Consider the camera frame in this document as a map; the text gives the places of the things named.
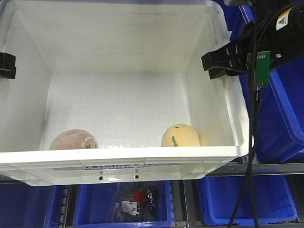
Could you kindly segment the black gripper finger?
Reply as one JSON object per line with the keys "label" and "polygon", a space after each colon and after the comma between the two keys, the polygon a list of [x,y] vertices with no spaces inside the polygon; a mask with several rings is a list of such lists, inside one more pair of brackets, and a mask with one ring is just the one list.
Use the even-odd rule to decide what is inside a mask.
{"label": "black gripper finger", "polygon": [[5,79],[15,79],[16,78],[16,68],[10,69],[0,69],[0,77]]}
{"label": "black gripper finger", "polygon": [[0,53],[0,69],[5,71],[15,71],[16,57],[14,55]]}

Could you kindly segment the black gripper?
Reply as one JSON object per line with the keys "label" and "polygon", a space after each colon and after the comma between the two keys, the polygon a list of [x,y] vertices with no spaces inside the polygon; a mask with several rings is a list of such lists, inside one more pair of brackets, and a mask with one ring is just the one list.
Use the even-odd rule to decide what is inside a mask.
{"label": "black gripper", "polygon": [[271,51],[270,69],[274,70],[289,61],[289,25],[269,25],[251,22],[243,34],[223,47],[201,57],[210,80],[224,75],[238,76],[247,72],[247,56],[257,51]]}

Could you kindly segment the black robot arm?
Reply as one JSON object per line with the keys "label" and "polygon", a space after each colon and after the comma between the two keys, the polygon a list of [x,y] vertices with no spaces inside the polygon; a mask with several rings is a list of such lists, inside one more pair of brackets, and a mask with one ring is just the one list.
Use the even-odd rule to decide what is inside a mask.
{"label": "black robot arm", "polygon": [[288,0],[258,0],[253,4],[254,21],[245,25],[240,36],[201,57],[210,79],[248,72],[247,56],[254,43],[257,51],[270,51],[273,71],[304,55],[304,3]]}

